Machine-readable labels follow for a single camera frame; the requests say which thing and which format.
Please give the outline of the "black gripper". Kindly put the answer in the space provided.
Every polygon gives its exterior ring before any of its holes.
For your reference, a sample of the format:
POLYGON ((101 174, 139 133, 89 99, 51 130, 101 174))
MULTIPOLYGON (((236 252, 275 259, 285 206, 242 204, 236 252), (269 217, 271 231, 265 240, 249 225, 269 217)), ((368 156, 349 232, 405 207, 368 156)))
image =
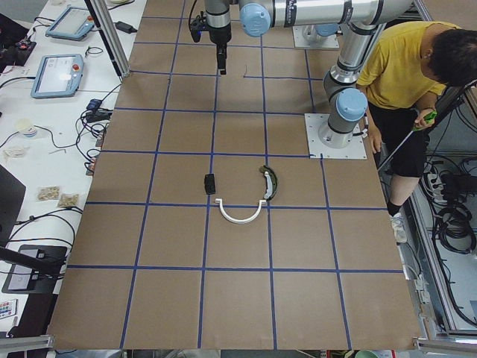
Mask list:
POLYGON ((221 75, 227 73, 227 43, 231 40, 231 25, 220 28, 208 26, 209 38, 216 44, 217 68, 221 75))

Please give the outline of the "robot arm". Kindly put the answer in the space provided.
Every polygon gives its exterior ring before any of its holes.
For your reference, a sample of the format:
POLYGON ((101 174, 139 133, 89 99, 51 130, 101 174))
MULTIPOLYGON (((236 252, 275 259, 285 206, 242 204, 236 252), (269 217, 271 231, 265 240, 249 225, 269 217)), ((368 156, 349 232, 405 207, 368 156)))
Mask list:
POLYGON ((330 105, 327 122, 318 130, 320 141, 341 149, 367 108, 365 95, 355 83, 373 50, 384 24, 410 8, 410 1, 240 1, 244 32, 260 37, 273 27, 338 24, 345 38, 336 64, 323 79, 330 105))
POLYGON ((216 45, 217 67, 221 75, 227 73, 227 44, 232 38, 230 6, 238 1, 205 0, 206 29, 216 45))

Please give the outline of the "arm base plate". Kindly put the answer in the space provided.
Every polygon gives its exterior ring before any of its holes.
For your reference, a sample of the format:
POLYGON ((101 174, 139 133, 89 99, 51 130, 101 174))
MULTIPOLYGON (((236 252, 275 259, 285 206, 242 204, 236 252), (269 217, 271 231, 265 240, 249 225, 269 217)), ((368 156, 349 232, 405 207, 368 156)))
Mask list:
POLYGON ((293 27, 294 47, 301 49, 338 50, 336 31, 327 36, 317 32, 316 25, 302 25, 293 27))
POLYGON ((366 160, 359 124, 348 134, 338 134, 328 126, 329 114, 306 113, 306 136, 312 159, 366 160))

